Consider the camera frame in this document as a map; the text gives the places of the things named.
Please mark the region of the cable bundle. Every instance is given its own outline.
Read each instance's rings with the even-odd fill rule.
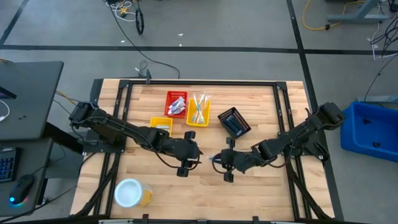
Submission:
[[[391,23],[387,26],[387,29],[384,32],[384,34],[380,35],[379,37],[376,37],[374,40],[371,41],[371,45],[374,45],[374,44],[384,40],[382,54],[380,57],[391,57],[391,56],[395,56],[398,54],[398,53],[396,53],[396,54],[384,56],[388,47],[392,43],[394,43],[396,40],[398,40],[398,37],[396,37],[397,32],[398,32],[398,17],[395,17],[391,21]]]

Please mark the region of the blue plastic crate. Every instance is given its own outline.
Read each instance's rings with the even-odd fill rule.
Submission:
[[[344,110],[341,147],[398,162],[398,111],[353,102]]]

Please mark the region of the yellow container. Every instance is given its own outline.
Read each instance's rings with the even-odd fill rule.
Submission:
[[[196,124],[192,121],[193,116],[197,112],[197,106],[195,105],[195,100],[190,99],[188,105],[188,114],[187,114],[187,125],[194,127],[207,127],[209,125],[210,120],[210,100],[206,102],[206,109],[203,111],[203,117],[205,119],[204,124]]]
[[[169,136],[172,136],[172,126],[173,126],[173,119],[172,118],[151,118],[150,119],[150,127],[156,128],[156,126],[169,126]]]

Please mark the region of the computer monitor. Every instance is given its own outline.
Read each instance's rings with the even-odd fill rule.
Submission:
[[[0,86],[0,99],[15,99],[17,95]]]

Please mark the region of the black cable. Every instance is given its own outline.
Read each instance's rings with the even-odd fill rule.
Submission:
[[[59,145],[59,146],[60,146],[60,149],[63,151],[63,157],[54,160],[52,163],[56,163],[56,162],[58,162],[58,161],[61,161],[62,159],[66,158],[66,156],[67,156],[67,153],[65,152],[65,150],[63,149],[63,147],[62,147],[61,145]],[[51,161],[46,162],[46,164],[45,164],[44,166],[41,166],[41,167],[37,168],[37,169],[36,169],[35,171],[33,171],[30,175],[33,175],[34,173],[36,173],[37,171],[43,169],[44,167],[48,167],[48,166],[50,165],[50,163],[51,163]]]
[[[383,106],[381,103],[376,103],[376,104],[378,104],[378,105],[381,106],[382,108],[386,108],[386,107]]]
[[[226,171],[226,172],[219,171],[218,169],[216,169],[216,166],[215,166],[215,157],[216,156],[213,156],[213,158],[211,159],[211,165],[213,166],[214,171],[216,171],[217,173],[219,173],[219,174],[227,174],[227,173],[230,173],[230,172],[232,172],[232,171],[234,171],[236,169],[236,166],[234,166],[229,171]],[[248,159],[244,160],[242,163],[240,163],[240,165],[244,164],[247,161],[248,161]]]
[[[281,164],[281,165],[268,164],[269,166],[271,166],[271,167],[273,167],[273,168],[282,168],[282,167],[286,166],[287,163],[290,162],[290,158],[292,157],[292,153],[293,153],[294,144],[295,144],[295,142],[296,142],[296,140],[297,140],[299,134],[301,134],[301,132],[305,131],[305,130],[307,129],[308,125],[310,124],[310,116],[311,116],[311,113],[310,113],[310,111],[308,110],[308,108],[306,108],[305,111],[306,111],[307,114],[308,114],[307,123],[306,123],[305,127],[304,127],[303,129],[301,129],[300,131],[298,131],[298,132],[296,133],[296,135],[294,136],[293,141],[292,141],[292,143],[291,143],[291,145],[290,145],[290,148],[289,148],[289,153],[288,153],[288,154],[286,155],[286,157],[285,157],[285,162],[284,162],[283,164]]]
[[[145,28],[144,14],[141,11],[139,1],[137,1],[137,4],[138,4],[138,8],[136,8],[136,29],[137,29],[138,34],[141,35],[144,32],[144,28]]]
[[[384,56],[388,47],[396,40],[398,40],[398,38],[394,38],[397,33],[398,33],[398,17],[395,17],[387,26],[386,30],[384,31],[384,34],[380,35],[379,37],[376,37],[373,41],[371,41],[371,45],[373,45],[384,40],[381,57]]]
[[[70,189],[67,190],[66,192],[64,192],[64,193],[62,193],[62,194],[60,194],[60,195],[58,195],[58,196],[55,197],[54,199],[49,200],[47,203],[44,203],[43,205],[41,205],[41,206],[39,206],[39,207],[37,207],[37,208],[34,208],[34,209],[32,209],[32,210],[29,210],[28,212],[24,212],[24,213],[22,213],[22,214],[16,215],[16,216],[11,217],[11,218],[7,218],[7,219],[5,219],[5,220],[1,220],[1,221],[0,221],[0,224],[1,224],[1,223],[6,223],[6,222],[8,222],[8,221],[11,221],[11,220],[14,220],[14,219],[16,219],[16,218],[22,217],[22,216],[24,216],[24,215],[31,214],[32,212],[34,212],[34,211],[36,211],[36,210],[38,210],[38,209],[40,209],[40,208],[42,208],[42,207],[48,205],[49,203],[55,201],[56,199],[58,199],[58,198],[64,196],[65,194],[67,194],[69,191],[73,190],[73,189],[76,188],[76,187],[77,187],[77,185],[74,186],[74,187],[72,187],[72,188],[70,188]]]
[[[62,109],[67,112],[70,115],[70,112],[64,107],[62,106],[62,104],[60,102],[58,102],[57,100],[53,99],[54,102],[58,103],[58,105],[60,105],[62,107]]]
[[[385,68],[397,55],[398,55],[398,54],[394,55],[394,56],[393,56],[393,57],[380,69],[380,71],[376,74],[376,76],[375,76],[374,79],[373,79],[373,82],[371,83],[371,85],[369,86],[368,90],[366,91],[364,102],[366,102],[366,97],[368,97],[368,93],[369,93],[369,91],[371,90],[371,88],[372,88],[374,82],[376,81],[376,79],[378,78],[378,76],[381,75],[381,72],[384,70],[384,68]]]
[[[158,62],[156,60],[152,60],[151,58],[149,58],[148,56],[144,55],[139,49],[138,47],[130,40],[130,38],[126,35],[126,33],[124,32],[123,28],[120,26],[118,19],[116,18],[116,16],[114,15],[113,11],[112,11],[112,7],[109,5],[109,9],[111,10],[112,16],[114,17],[114,20],[116,21],[118,27],[120,28],[120,31],[123,33],[123,35],[125,36],[125,38],[127,38],[127,40],[134,46],[134,48],[142,55],[144,56],[146,59],[150,60],[151,62],[155,62],[158,63],[160,65],[165,65],[168,66],[172,69],[175,69],[178,72],[178,79],[180,79],[180,70],[177,67],[174,67],[173,65],[169,65],[167,63],[163,63],[163,62]]]
[[[79,174],[81,172],[81,168],[83,168],[83,165],[85,164],[85,162],[91,158],[92,156],[94,156],[96,154],[96,152],[93,152],[91,155],[89,155],[85,160],[83,160],[83,162],[80,164],[80,168],[79,168]]]
[[[73,133],[75,133],[81,139],[82,142],[85,141],[84,137],[81,134],[77,133],[77,131],[76,131],[74,126],[72,126],[72,131],[73,131]]]

